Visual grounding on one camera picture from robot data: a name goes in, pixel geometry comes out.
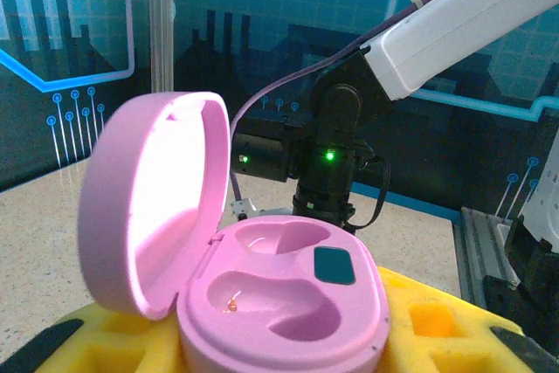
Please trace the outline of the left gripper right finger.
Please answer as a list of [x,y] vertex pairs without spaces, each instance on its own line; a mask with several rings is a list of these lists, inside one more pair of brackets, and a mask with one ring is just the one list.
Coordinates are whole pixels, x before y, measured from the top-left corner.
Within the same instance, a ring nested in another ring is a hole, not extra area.
[[510,320],[381,267],[390,333],[375,373],[559,373]]

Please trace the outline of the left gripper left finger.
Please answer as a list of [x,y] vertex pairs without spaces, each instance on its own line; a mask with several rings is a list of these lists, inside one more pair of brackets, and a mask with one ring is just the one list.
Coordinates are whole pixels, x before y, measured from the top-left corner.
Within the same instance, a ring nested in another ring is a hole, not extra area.
[[8,373],[189,373],[174,315],[150,321],[93,303],[8,358]]

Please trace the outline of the pinkish purple charging case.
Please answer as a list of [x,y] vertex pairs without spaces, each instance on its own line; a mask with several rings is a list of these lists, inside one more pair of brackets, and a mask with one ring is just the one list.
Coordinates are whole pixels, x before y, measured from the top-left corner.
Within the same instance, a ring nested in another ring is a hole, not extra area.
[[81,272],[104,308],[174,315],[190,373],[374,373],[379,271],[344,230],[297,216],[220,227],[230,127],[216,93],[151,93],[106,123],[79,201]]

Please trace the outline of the aluminium side rail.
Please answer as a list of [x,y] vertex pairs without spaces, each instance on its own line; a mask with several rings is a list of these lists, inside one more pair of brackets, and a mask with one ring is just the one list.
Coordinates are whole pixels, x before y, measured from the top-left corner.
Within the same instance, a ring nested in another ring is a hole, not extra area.
[[517,286],[519,279],[505,255],[512,221],[462,207],[452,224],[462,300],[487,308],[483,279],[489,275]]

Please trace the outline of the aluminium frame post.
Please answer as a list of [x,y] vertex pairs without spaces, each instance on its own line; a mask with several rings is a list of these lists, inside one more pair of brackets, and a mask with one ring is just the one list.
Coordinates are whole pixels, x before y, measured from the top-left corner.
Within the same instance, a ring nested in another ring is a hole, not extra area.
[[174,90],[174,0],[148,0],[151,91]]

